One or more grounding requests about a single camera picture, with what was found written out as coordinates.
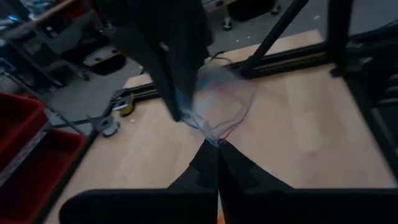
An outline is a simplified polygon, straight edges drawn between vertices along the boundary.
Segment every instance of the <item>clear plastic bag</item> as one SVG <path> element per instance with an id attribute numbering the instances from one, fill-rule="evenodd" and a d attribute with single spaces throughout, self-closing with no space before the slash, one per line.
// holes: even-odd
<path id="1" fill-rule="evenodd" d="M 20 0 L 20 2 L 33 15 L 39 15 L 57 3 L 57 0 Z"/>
<path id="2" fill-rule="evenodd" d="M 218 146 L 247 115 L 256 87 L 237 72 L 210 62 L 198 71 L 192 102 L 177 90 L 182 119 Z"/>

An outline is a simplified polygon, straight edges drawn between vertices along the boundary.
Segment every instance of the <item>light wood surface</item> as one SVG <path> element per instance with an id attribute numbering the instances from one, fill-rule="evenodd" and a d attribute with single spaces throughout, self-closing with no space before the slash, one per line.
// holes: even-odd
<path id="1" fill-rule="evenodd" d="M 279 39 L 270 52 L 322 41 L 317 31 Z M 223 56 L 237 62 L 250 46 Z M 395 187 L 367 126 L 331 65 L 298 70 L 253 82 L 258 86 L 246 120 L 228 140 L 263 169 L 296 188 Z M 126 87 L 149 83 L 130 78 Z M 98 137 L 76 170 L 47 223 L 58 223 L 66 199 L 88 189 L 163 188 L 193 159 L 203 137 L 175 123 L 160 99 L 137 105 L 117 135 Z"/>

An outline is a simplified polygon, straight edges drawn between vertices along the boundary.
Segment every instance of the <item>concrete floor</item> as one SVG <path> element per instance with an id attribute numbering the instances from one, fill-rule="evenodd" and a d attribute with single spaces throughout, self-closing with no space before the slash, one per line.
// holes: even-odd
<path id="1" fill-rule="evenodd" d="M 279 2 L 283 13 L 292 0 L 280 0 Z M 326 0 L 310 0 L 282 34 L 282 37 L 313 29 L 318 29 L 321 35 L 325 36 L 327 2 Z M 398 19 L 397 8 L 398 1 L 396 0 L 355 1 L 351 34 L 376 29 Z M 223 13 L 213 12 L 209 14 L 210 26 L 215 37 L 214 44 L 209 48 L 210 53 L 234 50 L 262 42 L 279 17 L 267 13 L 250 21 L 234 22 L 233 30 L 226 32 L 221 29 Z M 140 65 L 136 62 L 129 60 L 124 68 L 114 74 L 105 77 L 92 74 L 89 82 L 74 77 L 68 86 L 45 97 L 56 109 L 63 111 L 70 120 L 84 119 L 86 114 L 99 116 L 108 104 L 113 92 L 122 88 L 128 78 L 139 74 L 141 70 L 139 67 Z M 82 125 L 80 128 L 88 133 L 91 130 L 91 125 Z"/>

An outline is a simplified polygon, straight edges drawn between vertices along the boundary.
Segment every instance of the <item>black cable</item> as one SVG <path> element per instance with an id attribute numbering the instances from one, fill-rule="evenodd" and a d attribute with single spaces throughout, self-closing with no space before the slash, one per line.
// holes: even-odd
<path id="1" fill-rule="evenodd" d="M 223 53 L 225 53 L 225 51 L 223 51 L 223 50 L 215 53 L 213 56 L 211 56 L 210 61 L 212 61 L 214 59 L 223 59 L 223 60 L 228 61 L 229 63 L 233 63 L 233 61 L 231 59 L 228 59 L 226 57 L 219 57 L 219 55 L 221 55 Z"/>
<path id="2" fill-rule="evenodd" d="M 385 24 L 383 26 L 380 26 L 378 29 L 383 29 L 385 27 L 395 26 L 395 25 L 398 25 L 398 19 L 396 19 L 394 21 L 391 21 L 391 22 L 389 22 L 389 23 L 387 23 L 387 24 Z"/>

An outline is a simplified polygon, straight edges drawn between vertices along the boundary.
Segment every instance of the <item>red storage bin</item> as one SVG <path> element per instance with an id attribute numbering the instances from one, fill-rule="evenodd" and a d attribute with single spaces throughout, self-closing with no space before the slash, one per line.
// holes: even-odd
<path id="1" fill-rule="evenodd" d="M 47 122 L 42 102 L 0 93 L 0 172 Z"/>
<path id="2" fill-rule="evenodd" d="M 84 136 L 51 130 L 0 187 L 0 223 L 32 223 L 84 144 Z"/>

